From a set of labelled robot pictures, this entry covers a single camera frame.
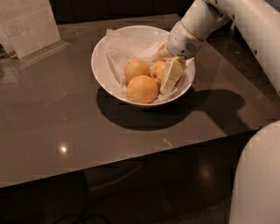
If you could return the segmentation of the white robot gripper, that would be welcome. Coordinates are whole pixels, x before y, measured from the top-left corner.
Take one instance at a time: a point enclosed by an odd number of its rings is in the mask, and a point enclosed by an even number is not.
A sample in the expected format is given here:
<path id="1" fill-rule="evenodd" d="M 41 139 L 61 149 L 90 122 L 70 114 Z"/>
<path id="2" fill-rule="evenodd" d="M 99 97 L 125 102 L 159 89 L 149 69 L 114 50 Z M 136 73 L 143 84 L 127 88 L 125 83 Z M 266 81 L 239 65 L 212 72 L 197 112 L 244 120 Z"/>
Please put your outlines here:
<path id="1" fill-rule="evenodd" d="M 194 57 L 202 48 L 203 42 L 195 38 L 181 22 L 177 22 L 169 33 L 166 43 L 163 43 L 152 56 L 152 61 L 166 60 L 164 77 L 160 92 L 169 94 L 186 70 L 186 60 Z"/>

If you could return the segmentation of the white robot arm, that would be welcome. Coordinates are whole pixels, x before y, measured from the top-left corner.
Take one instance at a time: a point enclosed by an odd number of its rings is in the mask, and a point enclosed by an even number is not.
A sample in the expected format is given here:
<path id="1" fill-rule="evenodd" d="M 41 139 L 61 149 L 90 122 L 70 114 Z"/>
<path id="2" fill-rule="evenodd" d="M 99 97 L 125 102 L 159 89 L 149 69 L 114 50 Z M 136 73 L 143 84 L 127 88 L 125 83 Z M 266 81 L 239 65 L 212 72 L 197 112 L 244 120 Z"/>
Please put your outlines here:
<path id="1" fill-rule="evenodd" d="M 229 20 L 280 92 L 280 13 L 264 0 L 194 0 L 153 59 L 190 59 Z M 280 121 L 257 131 L 241 153 L 229 224 L 280 224 Z"/>

